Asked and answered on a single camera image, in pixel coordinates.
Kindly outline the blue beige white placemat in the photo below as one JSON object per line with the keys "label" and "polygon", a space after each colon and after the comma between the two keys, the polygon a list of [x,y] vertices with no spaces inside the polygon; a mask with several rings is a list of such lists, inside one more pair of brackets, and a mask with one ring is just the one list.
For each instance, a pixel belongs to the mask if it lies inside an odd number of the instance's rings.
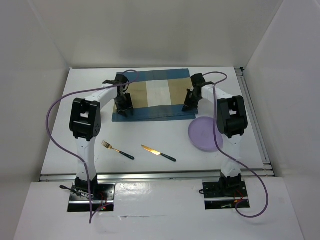
{"label": "blue beige white placemat", "polygon": [[197,109],[182,111],[187,90],[192,88],[187,68],[126,72],[133,115],[127,117],[113,109],[113,122],[158,122],[193,120]]}

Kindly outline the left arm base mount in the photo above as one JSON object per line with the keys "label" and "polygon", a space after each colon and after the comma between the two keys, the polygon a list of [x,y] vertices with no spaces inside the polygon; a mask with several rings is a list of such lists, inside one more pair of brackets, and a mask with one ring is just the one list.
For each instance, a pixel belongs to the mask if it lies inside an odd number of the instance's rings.
{"label": "left arm base mount", "polygon": [[[90,211],[89,193],[77,189],[75,184],[71,187],[64,185],[59,186],[62,190],[70,192],[68,208],[69,213],[84,213]],[[113,212],[115,199],[115,183],[98,184],[91,194],[92,211],[95,212],[100,208],[99,212]]]}

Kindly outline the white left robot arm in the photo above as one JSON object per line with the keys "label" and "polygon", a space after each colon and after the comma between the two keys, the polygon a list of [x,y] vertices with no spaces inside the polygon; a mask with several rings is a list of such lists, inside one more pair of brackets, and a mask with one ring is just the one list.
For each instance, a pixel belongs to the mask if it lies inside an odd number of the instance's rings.
{"label": "white left robot arm", "polygon": [[103,82],[102,90],[86,98],[75,98],[72,103],[69,129],[75,138],[77,155],[81,158],[77,167],[75,187],[88,200],[99,193],[95,167],[95,142],[102,128],[101,109],[110,101],[116,105],[116,113],[123,117],[134,114],[132,98],[127,93],[129,79],[118,73],[114,80]]}

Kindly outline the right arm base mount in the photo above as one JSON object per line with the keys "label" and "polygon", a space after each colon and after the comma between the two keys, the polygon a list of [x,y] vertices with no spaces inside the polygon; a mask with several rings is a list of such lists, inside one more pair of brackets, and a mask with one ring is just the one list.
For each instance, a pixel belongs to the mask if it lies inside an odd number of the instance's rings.
{"label": "right arm base mount", "polygon": [[239,186],[223,188],[219,182],[203,182],[202,189],[198,191],[204,197],[206,210],[250,208],[247,186],[244,181]]}

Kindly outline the purple plate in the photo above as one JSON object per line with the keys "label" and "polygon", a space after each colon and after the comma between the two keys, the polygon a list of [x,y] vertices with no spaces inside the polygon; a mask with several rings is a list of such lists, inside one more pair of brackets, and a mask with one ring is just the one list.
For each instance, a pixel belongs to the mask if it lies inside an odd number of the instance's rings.
{"label": "purple plate", "polygon": [[214,153],[218,151],[214,138],[214,119],[201,116],[194,119],[188,127],[190,142],[199,150]]}

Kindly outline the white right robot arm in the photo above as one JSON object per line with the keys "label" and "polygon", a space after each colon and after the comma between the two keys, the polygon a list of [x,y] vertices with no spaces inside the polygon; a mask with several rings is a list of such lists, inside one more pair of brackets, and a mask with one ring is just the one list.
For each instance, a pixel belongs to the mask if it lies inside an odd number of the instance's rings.
{"label": "white right robot arm", "polygon": [[194,74],[190,79],[192,88],[187,90],[182,111],[197,110],[200,100],[206,99],[213,104],[213,117],[201,116],[193,120],[188,127],[189,139],[199,150],[219,152],[225,157],[217,185],[204,188],[200,193],[212,198],[237,196],[242,184],[242,164],[223,147],[230,142],[235,151],[239,151],[240,141],[248,127],[244,98],[217,88],[216,83],[206,81],[202,73]]}

